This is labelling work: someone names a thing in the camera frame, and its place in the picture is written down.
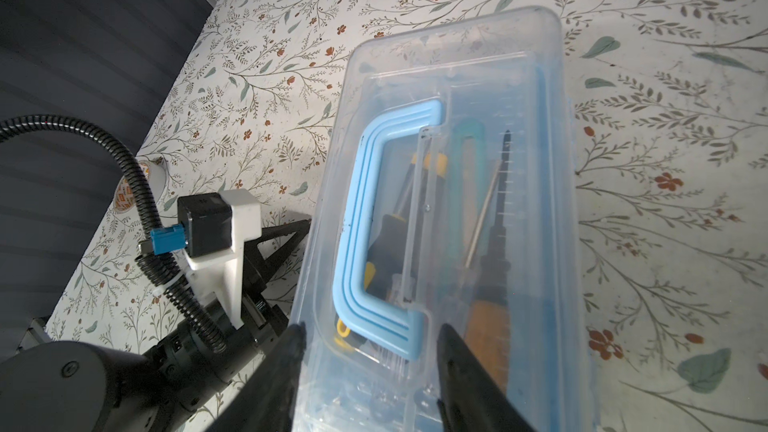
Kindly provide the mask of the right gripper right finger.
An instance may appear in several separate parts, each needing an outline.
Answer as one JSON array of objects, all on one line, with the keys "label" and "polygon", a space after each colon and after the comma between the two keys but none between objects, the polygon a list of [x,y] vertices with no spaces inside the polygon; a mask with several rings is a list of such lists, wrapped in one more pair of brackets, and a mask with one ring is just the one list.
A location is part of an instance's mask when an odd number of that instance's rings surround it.
[{"label": "right gripper right finger", "polygon": [[440,328],[436,357],[446,431],[533,431],[449,324]]}]

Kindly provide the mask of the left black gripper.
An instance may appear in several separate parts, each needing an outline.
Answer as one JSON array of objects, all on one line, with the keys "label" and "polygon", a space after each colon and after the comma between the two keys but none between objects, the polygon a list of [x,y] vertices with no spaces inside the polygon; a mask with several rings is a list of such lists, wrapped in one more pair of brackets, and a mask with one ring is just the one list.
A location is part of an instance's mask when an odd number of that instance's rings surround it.
[{"label": "left black gripper", "polygon": [[[273,276],[309,233],[310,219],[270,226],[261,236],[247,241],[244,248],[242,319],[259,348],[273,348],[288,327],[288,317],[277,305],[270,305],[263,292]],[[265,243],[277,244],[268,256]]]}]

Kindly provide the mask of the teal utility knife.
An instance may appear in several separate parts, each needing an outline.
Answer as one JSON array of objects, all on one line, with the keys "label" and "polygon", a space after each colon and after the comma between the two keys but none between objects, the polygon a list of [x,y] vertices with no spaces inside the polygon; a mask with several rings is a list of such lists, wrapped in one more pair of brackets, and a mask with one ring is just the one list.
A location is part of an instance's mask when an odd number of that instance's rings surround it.
[{"label": "teal utility knife", "polygon": [[448,147],[448,251],[460,261],[471,244],[487,180],[485,130],[476,119],[456,124]]}]

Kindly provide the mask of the clear handle screwdriver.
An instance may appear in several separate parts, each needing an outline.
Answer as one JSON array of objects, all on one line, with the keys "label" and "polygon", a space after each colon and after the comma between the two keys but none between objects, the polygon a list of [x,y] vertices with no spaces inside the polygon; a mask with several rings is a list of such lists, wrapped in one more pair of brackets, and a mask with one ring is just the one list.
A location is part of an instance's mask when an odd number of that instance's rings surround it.
[{"label": "clear handle screwdriver", "polygon": [[465,260],[464,260],[464,267],[465,268],[470,268],[472,266],[472,263],[473,263],[473,260],[474,260],[474,256],[475,256],[475,253],[476,253],[476,250],[477,250],[478,242],[480,240],[480,236],[481,236],[482,229],[483,229],[483,226],[484,226],[484,221],[485,221],[485,218],[486,218],[486,215],[487,215],[487,210],[489,208],[489,205],[490,205],[493,193],[494,193],[494,189],[496,187],[496,183],[497,183],[497,180],[498,180],[498,175],[499,175],[499,172],[500,172],[500,168],[501,168],[501,161],[497,161],[496,164],[495,164],[495,167],[493,169],[493,173],[490,176],[490,181],[489,181],[489,184],[488,184],[487,192],[486,192],[485,197],[483,199],[482,206],[481,206],[480,211],[478,213],[477,219],[475,221],[475,225],[474,225],[474,228],[473,228],[471,240],[470,240],[469,246],[467,248],[467,253],[466,253],[466,256],[465,256]]}]

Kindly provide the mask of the clear tape roll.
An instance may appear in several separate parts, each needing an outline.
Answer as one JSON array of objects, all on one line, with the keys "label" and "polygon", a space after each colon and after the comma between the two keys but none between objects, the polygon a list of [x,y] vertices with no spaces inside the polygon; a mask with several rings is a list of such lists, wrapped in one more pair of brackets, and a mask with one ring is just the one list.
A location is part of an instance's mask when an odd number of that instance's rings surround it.
[{"label": "clear tape roll", "polygon": [[[166,161],[160,157],[149,160],[139,160],[138,163],[146,177],[154,199],[160,199],[165,190],[168,177]],[[133,209],[135,205],[136,199],[131,190],[131,186],[128,184],[127,179],[123,178],[118,183],[114,193],[113,209],[116,213],[122,214]]]}]

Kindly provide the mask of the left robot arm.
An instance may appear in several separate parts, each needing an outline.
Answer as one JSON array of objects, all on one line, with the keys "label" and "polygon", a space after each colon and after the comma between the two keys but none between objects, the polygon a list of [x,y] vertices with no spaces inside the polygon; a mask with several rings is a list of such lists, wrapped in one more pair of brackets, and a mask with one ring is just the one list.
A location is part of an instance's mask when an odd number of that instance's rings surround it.
[{"label": "left robot arm", "polygon": [[[262,293],[309,229],[307,220],[267,227],[246,243],[243,326],[235,328],[217,302],[206,309],[223,334],[221,353],[181,322],[143,354],[55,341],[3,362],[2,430],[177,431],[258,353],[263,361],[209,428],[291,430],[306,330],[289,324]],[[260,241],[281,236],[286,242],[264,257]]]}]

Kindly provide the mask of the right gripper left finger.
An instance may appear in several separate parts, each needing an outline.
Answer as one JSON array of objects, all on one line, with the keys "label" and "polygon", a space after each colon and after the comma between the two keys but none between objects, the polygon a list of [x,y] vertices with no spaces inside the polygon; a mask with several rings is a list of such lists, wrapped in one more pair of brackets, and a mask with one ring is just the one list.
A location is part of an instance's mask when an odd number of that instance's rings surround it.
[{"label": "right gripper left finger", "polygon": [[289,325],[207,431],[291,431],[306,347],[305,324]]}]

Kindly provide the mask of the yellow handle screwdriver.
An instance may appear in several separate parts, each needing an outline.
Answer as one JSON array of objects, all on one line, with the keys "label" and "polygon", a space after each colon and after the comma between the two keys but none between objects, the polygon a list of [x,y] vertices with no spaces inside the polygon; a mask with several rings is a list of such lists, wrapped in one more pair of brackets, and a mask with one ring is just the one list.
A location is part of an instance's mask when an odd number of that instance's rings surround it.
[{"label": "yellow handle screwdriver", "polygon": [[495,185],[491,189],[493,222],[488,230],[486,253],[480,258],[465,334],[470,350],[503,392],[507,390],[509,377],[511,335],[507,292],[511,264],[506,251],[504,224],[511,145],[512,134],[507,130],[503,136]]}]

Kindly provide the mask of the yellow black utility knife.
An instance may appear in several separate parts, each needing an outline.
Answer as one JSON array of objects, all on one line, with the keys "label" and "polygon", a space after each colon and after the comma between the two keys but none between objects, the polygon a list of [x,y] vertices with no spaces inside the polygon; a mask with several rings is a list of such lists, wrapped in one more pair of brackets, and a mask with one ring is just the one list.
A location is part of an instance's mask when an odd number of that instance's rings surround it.
[{"label": "yellow black utility knife", "polygon": [[[381,229],[377,238],[368,248],[367,261],[364,274],[364,287],[367,292],[382,300],[392,297],[396,282],[393,282],[395,274],[403,270],[405,258],[405,246],[410,217],[410,206],[413,198],[414,173],[417,156],[414,154],[407,169],[400,193],[394,205],[393,212],[384,214],[381,221]],[[445,176],[448,165],[447,156],[437,154],[436,167],[436,191],[442,194],[445,184]],[[427,180],[431,165],[431,154],[427,153],[422,165],[422,180]],[[356,332],[351,331],[338,317],[336,318],[335,342],[345,350],[361,348],[367,339]]]}]

